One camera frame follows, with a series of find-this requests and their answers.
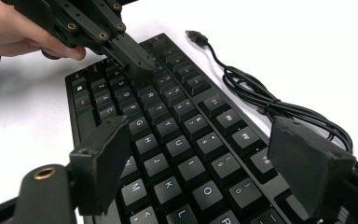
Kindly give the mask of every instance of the black key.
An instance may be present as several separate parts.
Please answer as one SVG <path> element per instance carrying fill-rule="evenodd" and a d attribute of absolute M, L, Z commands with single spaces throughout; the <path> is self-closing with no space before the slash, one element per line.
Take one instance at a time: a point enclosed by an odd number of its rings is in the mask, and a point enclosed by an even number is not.
<path fill-rule="evenodd" d="M 240 224 L 240 222 L 235 217 L 234 213 L 231 210 L 225 212 L 220 217 L 215 218 L 209 224 Z"/>
<path fill-rule="evenodd" d="M 188 63 L 186 62 L 186 58 L 184 56 L 176 56 L 167 63 L 168 68 L 172 72 L 176 72 L 180 68 L 183 68 L 187 65 Z"/>
<path fill-rule="evenodd" d="M 106 82 L 101 82 L 98 85 L 95 85 L 92 88 L 92 94 L 94 94 L 94 98 L 98 98 L 101 95 L 103 95 L 104 93 L 108 93 L 109 92 L 109 87 L 107 86 Z"/>
<path fill-rule="evenodd" d="M 146 207 L 146 209 L 130 217 L 131 224 L 158 224 L 156 213 L 152 206 Z"/>
<path fill-rule="evenodd" d="M 112 88 L 112 93 L 116 96 L 116 92 L 129 86 L 128 81 L 123 76 L 115 77 L 109 81 Z"/>
<path fill-rule="evenodd" d="M 248 216 L 263 204 L 263 194 L 251 178 L 247 177 L 228 190 L 228 202 L 239 217 Z"/>
<path fill-rule="evenodd" d="M 106 104 L 99 107 L 99 112 L 100 112 L 101 120 L 106 120 L 114 116 L 117 116 L 117 111 L 115 105 L 113 104 Z"/>
<path fill-rule="evenodd" d="M 195 146 L 196 151 L 203 162 L 210 161 L 226 151 L 226 147 L 216 133 L 209 133 L 201 137 L 197 140 Z"/>
<path fill-rule="evenodd" d="M 139 161 L 145 161 L 158 154 L 161 149 L 158 146 L 156 137 L 151 133 L 135 142 L 135 153 Z"/>
<path fill-rule="evenodd" d="M 250 128 L 246 127 L 228 138 L 231 146 L 243 158 L 263 146 L 261 139 Z"/>
<path fill-rule="evenodd" d="M 86 81 L 86 74 L 84 69 L 79 70 L 71 75 L 71 82 L 73 86 L 84 81 Z"/>
<path fill-rule="evenodd" d="M 248 165 L 249 169 L 252 170 L 252 173 L 255 175 L 257 180 L 262 184 L 266 183 L 277 175 L 277 172 L 272 166 L 271 161 L 269 158 L 267 158 L 266 148 L 254 154 L 251 157 Z"/>
<path fill-rule="evenodd" d="M 161 59 L 167 63 L 170 60 L 172 60 L 173 57 L 176 57 L 178 54 L 178 50 L 176 48 L 171 48 L 168 50 L 165 50 L 164 52 L 162 52 L 161 54 Z"/>
<path fill-rule="evenodd" d="M 184 100 L 183 102 L 174 105 L 172 107 L 172 114 L 173 117 L 179 122 L 182 123 L 183 121 L 190 119 L 193 116 L 198 114 L 196 107 L 190 102 L 189 99 Z"/>
<path fill-rule="evenodd" d="M 108 103 L 112 104 L 113 99 L 112 99 L 112 96 L 110 95 L 110 93 L 107 93 L 107 94 L 105 94 L 103 96 L 98 97 L 95 100 L 95 103 L 97 104 L 98 107 L 100 107 L 100 106 L 108 104 Z"/>
<path fill-rule="evenodd" d="M 197 224 L 198 221 L 194 216 L 193 211 L 191 210 L 188 204 L 176 209 L 175 211 L 167 215 L 168 224 Z"/>
<path fill-rule="evenodd" d="M 155 127 L 156 136 L 161 144 L 165 144 L 182 134 L 173 118 L 166 119 Z"/>
<path fill-rule="evenodd" d="M 167 211 L 182 201 L 182 190 L 174 176 L 156 184 L 153 193 L 158 209 L 161 211 Z"/>
<path fill-rule="evenodd" d="M 270 208 L 251 221 L 251 224 L 284 224 L 273 208 Z"/>
<path fill-rule="evenodd" d="M 204 165 L 197 156 L 178 165 L 179 176 L 185 188 L 191 189 L 208 177 Z"/>
<path fill-rule="evenodd" d="M 225 205 L 222 193 L 212 180 L 193 190 L 192 194 L 197 212 L 204 219 L 210 217 L 211 214 L 222 209 Z"/>
<path fill-rule="evenodd" d="M 136 100 L 133 96 L 133 93 L 130 89 L 130 87 L 125 87 L 119 91 L 116 91 L 116 100 L 118 108 L 123 108 L 127 105 L 131 105 L 133 103 L 136 103 Z"/>
<path fill-rule="evenodd" d="M 144 168 L 149 184 L 157 183 L 171 174 L 170 166 L 162 153 L 145 161 Z"/>
<path fill-rule="evenodd" d="M 159 76 L 154 81 L 156 90 L 159 94 L 176 86 L 176 82 L 173 81 L 172 77 L 167 73 L 164 76 Z"/>
<path fill-rule="evenodd" d="M 147 123 L 145 117 L 134 120 L 129 124 L 131 141 L 137 141 L 141 137 L 151 133 L 149 124 Z"/>
<path fill-rule="evenodd" d="M 201 76 L 191 78 L 184 84 L 184 86 L 188 94 L 190 94 L 191 96 L 195 96 L 200 92 L 206 91 L 211 88 L 211 86 Z"/>
<path fill-rule="evenodd" d="M 245 126 L 245 121 L 233 109 L 229 109 L 212 120 L 214 126 L 223 135 L 227 136 Z"/>
<path fill-rule="evenodd" d="M 140 176 L 141 172 L 138 170 L 135 159 L 133 158 L 133 156 L 130 156 L 130 158 L 126 162 L 126 166 L 124 167 L 123 173 L 121 173 L 121 183 L 123 185 L 127 185 L 131 181 L 134 181 L 135 179 L 139 178 Z"/>
<path fill-rule="evenodd" d="M 229 109 L 226 101 L 219 94 L 216 94 L 200 103 L 200 108 L 210 119 Z"/>
<path fill-rule="evenodd" d="M 104 79 L 103 67 L 99 63 L 92 64 L 86 69 L 89 77 L 89 83 L 91 84 L 92 89 L 101 83 L 106 82 Z"/>
<path fill-rule="evenodd" d="M 122 188 L 121 199 L 126 215 L 129 215 L 131 212 L 148 204 L 150 202 L 150 197 L 147 195 L 144 181 L 142 179 L 137 179 Z"/>
<path fill-rule="evenodd" d="M 141 107 L 138 103 L 134 103 L 132 105 L 127 105 L 122 109 L 124 115 L 129 117 L 129 120 L 135 120 L 142 117 L 144 114 L 142 113 Z"/>
<path fill-rule="evenodd" d="M 141 96 L 139 101 L 144 110 L 149 109 L 153 105 L 158 105 L 161 102 L 157 92 L 153 89 L 152 86 L 146 88 L 145 93 Z"/>
<path fill-rule="evenodd" d="M 190 141 L 194 141 L 211 131 L 211 127 L 205 121 L 204 117 L 200 114 L 191 119 L 186 120 L 182 127 L 186 137 Z"/>
<path fill-rule="evenodd" d="M 75 98 L 78 98 L 80 95 L 90 94 L 89 90 L 87 89 L 87 82 L 79 82 L 78 84 L 73 86 L 72 94 L 75 96 Z"/>
<path fill-rule="evenodd" d="M 167 143 L 165 148 L 167 160 L 171 164 L 176 164 L 194 154 L 194 150 L 183 135 Z"/>
<path fill-rule="evenodd" d="M 155 126 L 156 124 L 171 117 L 170 111 L 168 111 L 167 106 L 163 103 L 154 105 L 148 109 L 146 111 L 146 115 L 152 126 Z"/>
<path fill-rule="evenodd" d="M 147 43 L 149 46 L 154 49 L 156 47 L 160 47 L 162 45 L 165 45 L 167 43 L 167 40 L 164 37 L 155 36 L 153 38 L 150 38 L 147 40 Z"/>
<path fill-rule="evenodd" d="M 75 99 L 75 109 L 77 114 L 80 114 L 83 109 L 90 109 L 91 106 L 91 99 L 88 94 Z"/>
<path fill-rule="evenodd" d="M 193 65 L 188 65 L 179 69 L 175 76 L 183 84 L 193 77 L 197 77 L 199 74 L 194 70 Z"/>
<path fill-rule="evenodd" d="M 178 86 L 173 87 L 168 91 L 165 91 L 162 95 L 162 100 L 168 107 L 173 107 L 174 105 L 179 104 L 185 99 L 185 94 Z"/>
<path fill-rule="evenodd" d="M 85 140 L 97 128 L 94 110 L 84 111 L 77 116 L 77 127 L 79 129 L 80 141 Z"/>
<path fill-rule="evenodd" d="M 240 164 L 235 160 L 231 153 L 220 157 L 211 163 L 211 175 L 216 185 L 222 189 L 231 184 L 236 179 L 244 176 Z"/>

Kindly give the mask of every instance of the keyboard frame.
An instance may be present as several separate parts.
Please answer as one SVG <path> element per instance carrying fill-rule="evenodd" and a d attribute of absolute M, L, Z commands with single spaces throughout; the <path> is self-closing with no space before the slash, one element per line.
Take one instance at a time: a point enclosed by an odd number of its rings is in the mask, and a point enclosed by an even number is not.
<path fill-rule="evenodd" d="M 190 94 L 188 94 L 187 91 L 184 91 L 184 94 L 193 103 L 193 105 L 199 110 L 200 114 L 205 118 L 205 120 L 208 122 L 208 124 L 213 129 L 213 132 L 215 132 L 220 137 L 220 139 L 225 143 L 228 151 L 231 152 L 231 154 L 236 158 L 238 163 L 245 170 L 246 174 L 252 178 L 252 180 L 255 182 L 255 184 L 260 189 L 260 191 L 263 193 L 263 195 L 267 198 L 269 203 L 272 204 L 273 208 L 279 214 L 279 216 L 282 218 L 282 220 L 286 223 L 292 223 L 289 220 L 289 218 L 286 216 L 286 214 L 283 212 L 283 210 L 280 208 L 280 206 L 277 205 L 277 203 L 275 202 L 275 199 L 279 195 L 281 195 L 284 192 L 286 192 L 287 190 L 289 190 L 289 186 L 287 185 L 287 183 L 283 179 L 283 177 L 281 175 L 276 175 L 275 177 L 270 179 L 267 183 L 261 184 L 257 180 L 257 178 L 254 176 L 252 171 L 245 164 L 243 159 L 240 158 L 237 155 L 237 153 L 235 152 L 235 150 L 230 146 L 230 144 L 227 142 L 226 138 L 220 132 L 218 132 L 218 130 L 214 127 L 214 124 L 212 123 L 212 121 L 205 115 L 205 113 L 200 108 L 199 103 L 201 103 L 202 101 L 208 99 L 209 97 L 212 97 L 215 94 L 219 93 L 221 95 L 221 97 L 227 102 L 227 104 L 240 116 L 240 118 L 243 119 L 245 121 L 245 123 L 252 128 L 252 130 L 257 134 L 257 136 L 261 139 L 261 141 L 264 142 L 265 146 L 269 145 L 269 138 L 267 137 L 267 135 L 264 134 L 255 125 L 255 123 L 245 114 L 245 112 L 243 112 L 233 101 L 231 101 L 231 99 L 166 34 L 161 33 L 159 35 L 152 36 L 149 39 L 155 38 L 156 36 L 165 38 L 167 43 L 164 45 L 160 45 L 160 46 L 153 48 L 152 50 L 154 52 L 154 55 L 156 56 L 157 60 L 159 60 L 161 62 L 161 64 L 163 64 L 165 66 L 167 72 L 172 76 L 172 78 L 175 80 L 176 84 L 182 90 L 184 90 L 185 87 L 176 78 L 174 73 L 166 66 L 166 64 L 159 58 L 159 55 L 164 50 L 167 50 L 166 46 L 170 46 L 170 47 L 168 47 L 168 49 L 170 49 L 172 46 L 175 46 L 176 49 L 178 50 L 179 54 L 184 56 L 186 58 L 186 61 L 189 64 L 191 64 L 194 67 L 194 69 L 196 70 L 196 72 L 198 72 L 205 79 L 205 81 L 211 86 L 210 89 L 203 91 L 202 93 L 199 93 L 195 96 L 191 96 Z M 141 42 L 140 45 L 141 46 L 143 44 L 147 45 L 147 40 L 149 40 L 149 39 L 146 39 L 145 41 Z M 72 93 L 72 83 L 71 83 L 71 79 L 70 79 L 71 75 L 68 75 L 65 77 L 65 87 L 67 90 L 67 98 L 68 98 L 74 146 L 77 146 L 80 144 L 80 138 L 79 138 L 79 130 L 78 130 L 77 123 L 76 123 L 76 109 L 75 109 L 75 101 L 73 99 L 73 93 Z M 250 157 L 254 154 L 255 154 L 255 152 L 248 155 L 246 158 L 250 159 Z M 84 217 L 84 219 L 85 219 L 85 223 L 88 223 L 88 224 L 94 223 L 92 221 L 92 218 L 90 218 L 90 217 Z"/>

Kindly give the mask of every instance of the keyboard key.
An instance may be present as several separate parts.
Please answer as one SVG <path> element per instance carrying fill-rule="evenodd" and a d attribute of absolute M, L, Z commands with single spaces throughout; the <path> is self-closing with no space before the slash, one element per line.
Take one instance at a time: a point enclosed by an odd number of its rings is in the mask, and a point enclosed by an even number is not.
<path fill-rule="evenodd" d="M 144 162 L 146 179 L 149 184 L 159 182 L 171 174 L 170 166 L 162 153 Z"/>
<path fill-rule="evenodd" d="M 148 109 L 146 111 L 146 115 L 152 126 L 155 126 L 158 123 L 161 123 L 162 121 L 171 117 L 170 111 L 168 111 L 167 106 L 165 106 L 163 103 Z"/>
<path fill-rule="evenodd" d="M 223 113 L 227 110 L 228 104 L 222 99 L 219 94 L 216 94 L 200 103 L 200 108 L 210 119 L 216 117 L 217 115 Z"/>
<path fill-rule="evenodd" d="M 152 206 L 130 217 L 131 224 L 145 223 L 145 224 L 158 224 L 156 213 Z"/>
<path fill-rule="evenodd" d="M 171 164 L 183 161 L 194 154 L 193 148 L 191 148 L 187 139 L 183 135 L 167 143 L 165 148 L 168 162 Z"/>
<path fill-rule="evenodd" d="M 193 190 L 193 198 L 197 212 L 203 219 L 210 217 L 225 205 L 222 193 L 212 180 Z"/>
<path fill-rule="evenodd" d="M 188 204 L 176 209 L 167 215 L 168 224 L 198 223 L 193 211 Z"/>
<path fill-rule="evenodd" d="M 263 194 L 249 177 L 230 188 L 227 199 L 239 218 L 248 216 L 264 202 Z"/>
<path fill-rule="evenodd" d="M 208 178 L 208 173 L 197 156 L 178 165 L 178 172 L 181 181 L 187 189 L 192 189 Z"/>
<path fill-rule="evenodd" d="M 200 159 L 206 162 L 221 155 L 226 151 L 226 147 L 216 133 L 209 133 L 197 140 L 196 151 Z"/>
<path fill-rule="evenodd" d="M 176 78 L 184 84 L 193 77 L 197 77 L 199 74 L 194 70 L 193 65 L 188 65 L 176 71 Z"/>
<path fill-rule="evenodd" d="M 135 153 L 139 161 L 145 161 L 161 151 L 152 133 L 135 142 Z"/>
<path fill-rule="evenodd" d="M 176 104 L 184 101 L 186 99 L 183 91 L 178 87 L 173 87 L 172 89 L 165 91 L 162 95 L 162 101 L 168 106 L 173 107 Z"/>
<path fill-rule="evenodd" d="M 250 127 L 234 133 L 228 138 L 228 141 L 241 158 L 249 155 L 263 145 L 261 139 Z"/>
<path fill-rule="evenodd" d="M 174 176 L 156 184 L 153 193 L 160 211 L 167 211 L 182 201 L 182 190 Z"/>
<path fill-rule="evenodd" d="M 240 224 L 232 211 L 227 211 L 220 217 L 215 218 L 210 224 Z"/>
<path fill-rule="evenodd" d="M 121 174 L 120 181 L 123 185 L 127 185 L 130 182 L 141 176 L 141 172 L 138 170 L 138 166 L 136 165 L 135 159 L 133 156 L 126 162 L 126 166 L 124 167 L 123 173 Z"/>
<path fill-rule="evenodd" d="M 234 180 L 245 175 L 240 164 L 231 153 L 220 157 L 211 163 L 211 175 L 214 183 L 222 189 L 231 184 Z"/>
<path fill-rule="evenodd" d="M 277 175 L 271 161 L 267 158 L 266 148 L 254 154 L 246 163 L 248 164 L 249 169 L 252 170 L 252 173 L 255 175 L 257 180 L 262 184 Z"/>
<path fill-rule="evenodd" d="M 173 117 L 179 123 L 182 123 L 183 121 L 190 119 L 193 116 L 196 116 L 198 113 L 199 112 L 197 111 L 196 107 L 194 107 L 188 99 L 172 107 Z"/>
<path fill-rule="evenodd" d="M 150 202 L 144 181 L 137 179 L 126 187 L 121 189 L 121 199 L 124 206 L 124 212 L 129 215 Z"/>
<path fill-rule="evenodd" d="M 282 219 L 278 216 L 274 209 L 270 208 L 257 218 L 251 221 L 251 224 L 284 224 Z"/>
<path fill-rule="evenodd" d="M 193 77 L 184 84 L 188 94 L 195 96 L 202 91 L 206 91 L 211 86 L 201 76 Z"/>
<path fill-rule="evenodd" d="M 168 68 L 172 71 L 172 72 L 176 72 L 178 71 L 180 68 L 183 68 L 185 66 L 187 66 L 188 63 L 186 62 L 185 57 L 183 56 L 177 56 L 174 59 L 171 59 L 168 63 L 167 66 Z"/>
<path fill-rule="evenodd" d="M 141 137 L 151 133 L 151 129 L 145 117 L 141 117 L 131 122 L 129 124 L 129 128 L 132 142 L 137 141 Z"/>
<path fill-rule="evenodd" d="M 190 141 L 197 140 L 212 130 L 211 126 L 208 125 L 204 117 L 200 114 L 186 120 L 182 124 L 182 127 L 186 137 Z"/>
<path fill-rule="evenodd" d="M 182 134 L 173 118 L 166 119 L 155 127 L 156 136 L 161 144 L 165 144 Z"/>
<path fill-rule="evenodd" d="M 233 109 L 217 116 L 212 122 L 223 136 L 239 131 L 245 126 L 245 121 Z"/>

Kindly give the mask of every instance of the finger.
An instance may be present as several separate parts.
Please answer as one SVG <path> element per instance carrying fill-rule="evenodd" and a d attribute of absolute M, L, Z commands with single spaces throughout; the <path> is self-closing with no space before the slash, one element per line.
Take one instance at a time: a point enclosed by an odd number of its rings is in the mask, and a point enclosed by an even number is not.
<path fill-rule="evenodd" d="M 0 55 L 7 57 L 13 57 L 38 50 L 40 50 L 40 48 L 28 44 L 26 40 L 0 45 Z"/>
<path fill-rule="evenodd" d="M 14 21 L 16 21 L 17 31 L 23 36 L 33 40 L 34 42 L 50 49 L 58 54 L 66 57 L 82 60 L 86 56 L 86 50 L 83 47 L 77 46 L 74 49 L 67 48 L 57 38 L 49 34 L 46 30 L 42 29 L 37 24 L 28 20 L 20 13 Z"/>

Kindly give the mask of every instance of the brass insert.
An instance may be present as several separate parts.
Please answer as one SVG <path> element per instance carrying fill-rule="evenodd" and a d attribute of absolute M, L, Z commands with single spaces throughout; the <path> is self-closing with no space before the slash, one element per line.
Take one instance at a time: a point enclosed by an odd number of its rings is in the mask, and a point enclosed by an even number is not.
<path fill-rule="evenodd" d="M 68 28 L 69 28 L 70 30 L 75 30 L 76 25 L 74 25 L 73 23 L 68 23 Z"/>
<path fill-rule="evenodd" d="M 34 173 L 34 179 L 42 180 L 47 179 L 57 172 L 55 167 L 47 167 Z"/>

